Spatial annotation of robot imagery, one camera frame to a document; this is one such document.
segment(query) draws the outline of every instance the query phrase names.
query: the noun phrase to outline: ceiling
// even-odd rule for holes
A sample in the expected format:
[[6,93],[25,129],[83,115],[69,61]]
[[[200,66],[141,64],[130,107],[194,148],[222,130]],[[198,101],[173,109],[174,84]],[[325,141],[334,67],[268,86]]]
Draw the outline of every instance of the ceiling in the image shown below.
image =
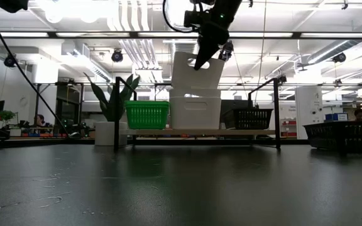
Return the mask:
[[[118,14],[104,7],[108,0],[90,1],[79,0],[77,5],[101,4],[100,8],[90,8],[91,14],[97,15],[97,20],[93,23],[85,23],[82,18],[64,16],[57,23],[49,23],[46,18],[45,8],[41,7],[43,0],[31,0],[29,11],[19,11],[16,14],[9,14],[0,9],[0,29],[17,31],[109,31],[107,25],[107,15]],[[147,0],[148,3],[148,26],[152,31],[168,31],[162,15],[161,0]],[[175,11],[172,21],[182,21],[178,14],[188,8],[188,0],[168,0],[169,8]],[[342,10],[343,0],[254,0],[252,8],[248,7],[248,1],[243,1],[234,22],[230,26],[230,31],[330,31],[330,32],[350,32],[358,31],[362,25],[362,0],[348,0],[348,8]],[[62,12],[64,15],[70,14],[68,11]],[[131,1],[128,1],[128,21],[131,24]],[[138,23],[141,26],[142,20],[139,17]],[[84,81],[82,71],[86,70],[79,65],[71,65],[67,56],[62,56],[61,46],[65,40],[8,40],[9,46],[34,46],[52,57],[56,58],[62,65],[60,76],[74,77],[79,81]],[[173,44],[163,43],[164,40],[153,39],[153,47],[159,66],[162,67],[164,79],[170,78],[172,71],[172,48]],[[316,53],[330,45],[334,40],[232,40],[234,44],[233,57],[226,63],[222,73],[221,83],[238,83],[241,79],[247,83],[263,83],[266,78],[284,73],[288,77],[288,82],[300,82],[295,78],[299,73],[294,70],[294,61],[300,62],[297,56],[308,56]],[[121,63],[113,63],[111,55],[116,48],[121,48],[119,40],[98,40],[84,39],[76,40],[76,43],[85,44],[90,48],[90,57],[105,71],[115,75],[116,73],[131,73],[133,62],[124,53],[124,60]],[[362,70],[362,43],[344,52],[347,60],[344,63],[334,64],[333,62],[322,62],[308,67],[316,73],[321,72],[323,82],[333,82],[336,78],[349,73]],[[286,64],[283,71],[278,72],[278,67]],[[362,75],[353,77],[347,83],[362,82]]]

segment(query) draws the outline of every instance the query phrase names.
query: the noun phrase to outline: wall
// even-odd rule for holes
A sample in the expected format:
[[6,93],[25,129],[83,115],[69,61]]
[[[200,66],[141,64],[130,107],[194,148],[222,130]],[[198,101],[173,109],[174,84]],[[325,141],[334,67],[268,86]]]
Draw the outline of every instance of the wall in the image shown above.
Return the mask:
[[5,67],[0,60],[0,100],[5,100],[4,110],[18,112],[19,120],[33,120],[30,112],[31,96],[35,95],[17,68]]

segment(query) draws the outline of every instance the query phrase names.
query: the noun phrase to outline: black wire basket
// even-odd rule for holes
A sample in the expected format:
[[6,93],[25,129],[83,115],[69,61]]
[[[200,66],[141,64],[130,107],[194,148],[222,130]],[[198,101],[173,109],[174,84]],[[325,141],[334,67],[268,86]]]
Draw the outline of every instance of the black wire basket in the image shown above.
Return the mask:
[[314,148],[362,153],[362,122],[325,122],[304,127]]
[[226,129],[268,129],[273,109],[233,109],[223,114]]

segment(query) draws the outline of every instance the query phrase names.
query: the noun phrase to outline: black cable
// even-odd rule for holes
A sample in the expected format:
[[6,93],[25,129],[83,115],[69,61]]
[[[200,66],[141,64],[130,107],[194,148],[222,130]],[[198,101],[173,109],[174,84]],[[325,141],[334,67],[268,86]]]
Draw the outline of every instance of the black cable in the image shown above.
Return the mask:
[[17,66],[17,68],[19,69],[20,73],[23,75],[23,77],[25,78],[25,80],[28,82],[28,84],[30,85],[30,87],[37,93],[37,96],[39,96],[39,98],[41,99],[41,101],[43,101],[43,103],[47,106],[48,110],[53,114],[54,118],[59,122],[59,124],[61,125],[62,129],[64,130],[65,134],[67,135],[67,137],[69,137],[69,134],[67,132],[67,130],[65,129],[65,126],[63,126],[61,120],[57,117],[57,115],[54,113],[54,111],[51,109],[51,107],[47,104],[47,101],[45,101],[45,99],[41,96],[41,94],[37,91],[37,89],[33,86],[33,84],[30,82],[30,80],[28,79],[28,77],[25,75],[24,71],[22,70],[22,68],[20,67],[18,61],[16,60],[16,58],[13,56],[11,50],[9,49],[8,45],[5,42],[4,37],[2,36],[1,32],[0,32],[0,39],[6,49],[6,51],[8,52],[9,56],[13,59],[15,65]]
[[166,3],[167,3],[167,0],[163,0],[163,17],[164,17],[164,21],[166,21],[167,26],[169,26],[172,30],[174,30],[174,31],[176,31],[176,32],[180,32],[180,33],[192,33],[192,32],[195,32],[195,31],[197,30],[197,29],[192,29],[192,30],[190,30],[190,31],[183,31],[183,30],[174,28],[174,26],[172,26],[172,25],[170,24],[170,22],[168,21],[168,19],[167,19]]

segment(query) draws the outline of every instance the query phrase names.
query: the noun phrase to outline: green leaves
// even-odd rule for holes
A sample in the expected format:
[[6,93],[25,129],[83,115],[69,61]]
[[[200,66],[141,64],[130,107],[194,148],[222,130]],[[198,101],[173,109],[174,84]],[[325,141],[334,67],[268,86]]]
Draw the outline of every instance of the green leaves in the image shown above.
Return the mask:
[[[114,122],[115,121],[114,113],[115,113],[116,97],[115,97],[115,94],[113,93],[113,91],[115,90],[115,85],[113,85],[113,88],[111,88],[110,86],[107,87],[107,91],[111,95],[109,101],[107,101],[103,90],[99,86],[94,84],[86,73],[84,73],[84,75],[89,80],[90,85],[92,86],[94,95],[96,95],[97,99],[99,99],[100,108],[101,108],[102,113],[104,114],[104,117],[106,117],[107,121]],[[133,75],[131,75],[126,79],[126,83],[129,86],[131,86],[132,89],[135,90],[139,85],[139,80],[140,80],[140,77],[133,80]],[[118,100],[119,105],[118,105],[118,109],[117,109],[119,119],[122,118],[122,116],[125,112],[125,108],[124,108],[125,100],[130,100],[131,96],[132,96],[132,91],[129,88],[127,88],[127,86],[125,86],[124,89],[119,94],[119,100]]]

